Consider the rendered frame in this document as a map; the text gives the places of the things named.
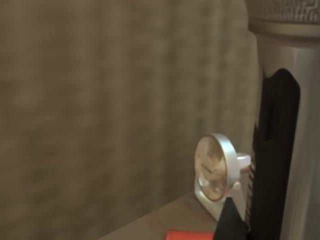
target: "glass lens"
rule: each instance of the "glass lens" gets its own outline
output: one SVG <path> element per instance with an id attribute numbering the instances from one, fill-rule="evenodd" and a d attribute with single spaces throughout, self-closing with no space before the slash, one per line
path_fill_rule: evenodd
<path id="1" fill-rule="evenodd" d="M 224 197 L 227 166 L 222 148 L 213 136 L 199 141 L 194 155 L 195 177 L 202 192 L 212 201 Z"/>

